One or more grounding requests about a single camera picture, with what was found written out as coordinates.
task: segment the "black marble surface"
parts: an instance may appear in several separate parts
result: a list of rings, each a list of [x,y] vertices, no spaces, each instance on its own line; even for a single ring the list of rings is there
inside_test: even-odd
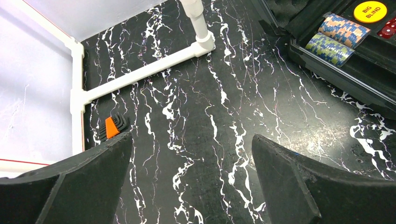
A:
[[[325,164],[394,179],[395,122],[287,58],[250,1],[204,0],[216,49],[86,107],[86,147],[115,113],[133,152],[114,223],[270,223],[251,156],[260,133]],[[169,0],[83,44],[90,90],[194,41]]]

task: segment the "foam insert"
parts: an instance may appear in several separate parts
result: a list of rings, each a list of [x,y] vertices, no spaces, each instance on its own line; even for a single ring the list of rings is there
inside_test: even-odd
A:
[[[311,0],[265,0],[278,24],[285,27]]]

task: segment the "poker chip case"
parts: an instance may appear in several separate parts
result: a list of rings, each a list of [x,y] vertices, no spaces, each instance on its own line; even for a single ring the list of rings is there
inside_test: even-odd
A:
[[[385,39],[377,34],[396,17],[396,1],[379,1],[387,7],[385,17],[378,22],[362,23],[355,19],[354,9],[365,0],[251,0],[264,31],[286,36],[288,55],[293,61],[374,112],[396,119],[396,35]],[[329,63],[305,48],[325,21],[324,15],[329,13],[371,30],[342,66]]]

